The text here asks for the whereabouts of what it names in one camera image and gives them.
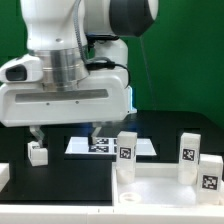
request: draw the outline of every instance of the metal cylinder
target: metal cylinder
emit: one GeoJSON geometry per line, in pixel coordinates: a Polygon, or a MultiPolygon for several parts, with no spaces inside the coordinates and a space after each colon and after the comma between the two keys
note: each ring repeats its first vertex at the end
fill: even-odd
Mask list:
{"type": "Polygon", "coordinates": [[[43,87],[47,92],[73,91],[77,81],[88,76],[78,48],[29,51],[29,54],[39,57],[43,62],[43,87]]]}

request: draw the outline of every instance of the green backdrop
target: green backdrop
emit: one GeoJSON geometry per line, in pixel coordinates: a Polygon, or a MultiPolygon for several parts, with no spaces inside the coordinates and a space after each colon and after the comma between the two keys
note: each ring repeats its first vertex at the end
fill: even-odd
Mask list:
{"type": "MultiPolygon", "coordinates": [[[[0,0],[0,65],[26,53],[19,0],[0,0]]],[[[224,128],[224,1],[160,0],[156,23],[124,38],[135,106],[199,112],[224,128]]]]}

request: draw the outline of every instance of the white robot body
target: white robot body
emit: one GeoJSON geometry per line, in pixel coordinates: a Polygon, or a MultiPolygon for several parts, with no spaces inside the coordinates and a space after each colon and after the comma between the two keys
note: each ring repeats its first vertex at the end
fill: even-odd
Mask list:
{"type": "Polygon", "coordinates": [[[123,120],[135,113],[124,69],[93,71],[76,91],[46,93],[40,83],[4,84],[0,120],[6,127],[123,120]]]}
{"type": "Polygon", "coordinates": [[[158,10],[158,0],[147,3],[21,0],[28,54],[0,68],[0,121],[7,127],[40,126],[119,121],[136,113],[125,69],[128,49],[113,37],[141,35],[158,10]],[[93,35],[91,60],[84,54],[85,35],[93,35]]]}
{"type": "MultiPolygon", "coordinates": [[[[74,27],[76,0],[21,0],[22,15],[28,30],[29,50],[64,50],[77,48],[74,27]]],[[[84,33],[85,3],[79,6],[80,34],[87,45],[84,33]]]]}

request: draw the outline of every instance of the black table surface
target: black table surface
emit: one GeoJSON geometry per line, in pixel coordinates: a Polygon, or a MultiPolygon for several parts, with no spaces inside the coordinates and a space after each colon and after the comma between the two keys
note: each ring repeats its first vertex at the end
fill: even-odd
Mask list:
{"type": "MultiPolygon", "coordinates": [[[[35,140],[27,127],[0,125],[0,162],[10,164],[10,181],[0,193],[0,204],[112,205],[111,163],[115,156],[65,155],[70,137],[87,137],[91,124],[43,126],[48,165],[32,167],[27,143],[35,140]]],[[[150,138],[157,156],[137,162],[177,163],[183,132],[201,134],[200,153],[224,155],[224,130],[192,112],[138,111],[124,121],[105,123],[100,137],[134,131],[150,138]]]]}

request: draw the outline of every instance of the small white block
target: small white block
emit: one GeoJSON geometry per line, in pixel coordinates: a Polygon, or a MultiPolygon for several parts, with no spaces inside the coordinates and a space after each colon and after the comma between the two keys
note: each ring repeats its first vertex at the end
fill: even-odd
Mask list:
{"type": "Polygon", "coordinates": [[[178,181],[185,185],[197,182],[198,157],[201,135],[184,133],[181,136],[178,165],[178,181]]]}
{"type": "Polygon", "coordinates": [[[137,133],[120,132],[117,136],[117,180],[129,184],[134,181],[136,164],[137,133]]]}
{"type": "Polygon", "coordinates": [[[9,164],[0,163],[0,192],[9,181],[9,164]]]}
{"type": "Polygon", "coordinates": [[[223,160],[221,156],[200,155],[197,202],[203,204],[220,203],[223,160]]]}
{"type": "Polygon", "coordinates": [[[48,151],[46,148],[40,148],[38,142],[28,143],[28,157],[32,166],[48,164],[48,151]]]}

